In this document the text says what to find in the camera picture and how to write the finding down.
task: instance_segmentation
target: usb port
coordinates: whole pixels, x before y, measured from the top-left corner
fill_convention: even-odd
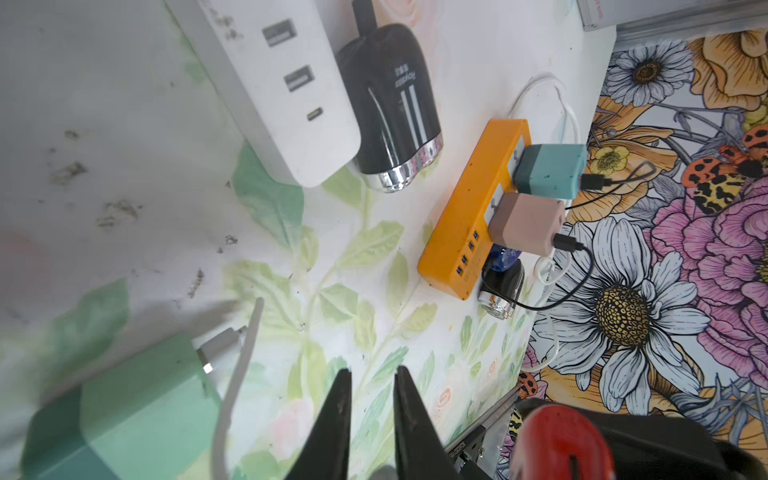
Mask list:
[[[315,118],[318,118],[322,114],[323,114],[323,107],[318,107],[312,110],[310,113],[306,114],[306,119],[309,121],[312,121]]]
[[[262,33],[264,33],[264,38],[266,38],[266,44],[270,47],[274,47],[279,43],[283,43],[285,40],[290,40],[295,37],[296,29],[293,27],[293,22],[290,21],[289,18],[262,29]]]
[[[288,85],[288,90],[294,91],[297,88],[301,88],[304,85],[310,83],[315,79],[315,76],[312,75],[310,66],[304,65],[302,68],[296,70],[295,72],[289,73],[283,77],[283,79],[285,79],[286,85]]]

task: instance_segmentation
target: black cable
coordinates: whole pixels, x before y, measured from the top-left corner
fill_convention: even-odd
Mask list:
[[[635,174],[637,173],[637,171],[638,171],[638,170],[640,170],[640,169],[641,169],[641,168],[642,168],[644,165],[649,165],[649,166],[652,168],[652,170],[651,170],[650,172],[647,172],[646,174],[637,175],[637,176],[635,177],[634,175],[635,175]],[[598,196],[598,197],[595,197],[595,198],[593,198],[592,200],[588,200],[588,201],[586,201],[586,202],[582,202],[582,203],[580,203],[580,204],[578,204],[578,205],[571,205],[570,207],[566,207],[565,209],[566,209],[566,210],[570,210],[570,209],[572,209],[572,208],[576,208],[576,207],[583,207],[584,205],[588,205],[588,204],[591,204],[592,202],[596,202],[596,201],[600,200],[601,198],[605,198],[605,197],[607,197],[608,195],[612,194],[613,192],[617,191],[618,189],[622,188],[622,187],[624,186],[624,184],[628,184],[629,182],[635,182],[635,181],[638,181],[638,180],[643,180],[643,179],[645,179],[645,178],[648,178],[648,177],[650,177],[651,175],[653,175],[653,174],[655,174],[655,173],[656,173],[656,165],[654,165],[654,164],[653,164],[652,162],[650,162],[650,161],[645,161],[645,162],[643,162],[642,164],[639,164],[639,165],[637,166],[637,168],[635,168],[634,170],[632,170],[632,173],[630,173],[630,174],[629,174],[629,177],[627,177],[627,178],[625,178],[625,179],[623,179],[623,180],[616,180],[616,181],[613,181],[613,180],[612,180],[612,181],[611,181],[611,184],[612,184],[612,185],[613,185],[613,184],[618,184],[618,187],[616,187],[616,188],[614,188],[614,189],[612,189],[612,190],[609,190],[609,191],[605,192],[604,194],[602,194],[602,195],[600,195],[600,196]]]
[[[491,288],[491,286],[488,285],[485,282],[485,272],[483,272],[483,274],[482,274],[482,283],[483,283],[483,285],[482,285],[481,290],[488,291],[491,294],[499,296],[502,299],[507,300],[510,303],[514,303],[517,306],[521,306],[524,309],[532,310],[534,312],[541,312],[542,310],[549,310],[550,308],[554,308],[554,307],[560,305],[561,303],[563,303],[565,300],[568,300],[569,298],[571,298],[580,288],[582,288],[584,286],[584,284],[587,282],[587,280],[589,280],[589,277],[592,276],[592,270],[594,270],[594,254],[592,253],[592,250],[589,250],[582,243],[576,243],[575,244],[575,250],[583,250],[583,251],[587,252],[587,255],[589,255],[589,268],[587,269],[587,274],[584,275],[584,278],[581,279],[581,282],[579,282],[578,285],[576,285],[576,287],[573,290],[571,290],[570,292],[566,293],[565,296],[563,298],[561,298],[560,300],[558,300],[558,301],[556,301],[554,303],[551,303],[551,304],[549,304],[547,306],[528,306],[528,305],[520,303],[520,302],[518,302],[516,300],[509,299],[509,298],[507,298],[504,295],[501,295],[496,289]]]

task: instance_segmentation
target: white power strip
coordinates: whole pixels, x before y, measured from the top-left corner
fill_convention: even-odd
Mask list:
[[[167,0],[270,176],[315,187],[360,130],[314,0]]]

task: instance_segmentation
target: floral wallpaper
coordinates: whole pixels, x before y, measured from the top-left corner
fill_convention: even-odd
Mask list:
[[[548,311],[560,352],[521,385],[601,412],[683,416],[768,465],[766,34],[613,53],[588,171],[620,180],[650,161],[655,174],[571,210],[564,230],[597,263]],[[551,301],[587,267],[576,253]],[[553,335],[540,314],[524,365],[553,355]],[[498,478],[518,427],[513,416]]]

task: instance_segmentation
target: plug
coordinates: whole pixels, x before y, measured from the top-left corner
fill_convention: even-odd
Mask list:
[[[531,145],[523,152],[514,183],[523,194],[573,200],[586,166],[587,148],[584,145]]]
[[[549,257],[565,222],[562,200],[507,193],[488,225],[491,241],[507,248]]]

